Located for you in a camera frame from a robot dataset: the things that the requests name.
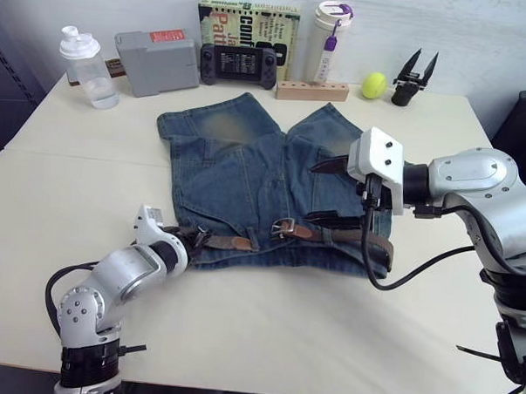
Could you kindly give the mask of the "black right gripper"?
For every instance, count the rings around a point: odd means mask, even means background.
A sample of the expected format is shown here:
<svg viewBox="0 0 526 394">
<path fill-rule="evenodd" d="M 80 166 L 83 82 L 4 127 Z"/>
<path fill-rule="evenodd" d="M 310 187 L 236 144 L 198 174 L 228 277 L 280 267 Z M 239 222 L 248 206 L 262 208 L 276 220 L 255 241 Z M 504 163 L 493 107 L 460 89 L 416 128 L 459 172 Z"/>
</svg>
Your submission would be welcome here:
<svg viewBox="0 0 526 394">
<path fill-rule="evenodd" d="M 310 168 L 312 173 L 347 173 L 348 155 L 331 157 L 322 160 Z M 309 212 L 304 220 L 314 226 L 332 229 L 361 229 L 361 220 L 366 216 L 369 208 L 372 208 L 372 219 L 376 213 L 390 210 L 392 206 L 391 190 L 384 184 L 383 179 L 374 174 L 367 174 L 365 178 L 356 179 L 356 195 L 360 198 L 361 209 L 357 214 L 341 216 L 337 211 L 325 210 Z"/>
</svg>

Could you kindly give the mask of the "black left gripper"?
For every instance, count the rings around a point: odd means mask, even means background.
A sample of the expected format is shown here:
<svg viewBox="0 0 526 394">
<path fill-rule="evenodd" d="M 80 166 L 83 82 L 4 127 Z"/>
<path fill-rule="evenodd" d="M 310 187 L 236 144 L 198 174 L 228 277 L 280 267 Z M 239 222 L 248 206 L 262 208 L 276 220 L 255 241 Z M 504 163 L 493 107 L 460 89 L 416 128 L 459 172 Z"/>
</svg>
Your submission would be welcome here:
<svg viewBox="0 0 526 394">
<path fill-rule="evenodd" d="M 196 231 L 194 231 L 192 228 L 170 226 L 168 233 L 177 237 L 183 244 L 187 252 L 188 263 L 193 262 L 193 258 L 196 255 L 195 251 L 200 251 L 208 247 L 209 239 L 213 235 L 210 229 L 202 227 L 197 227 Z"/>
</svg>

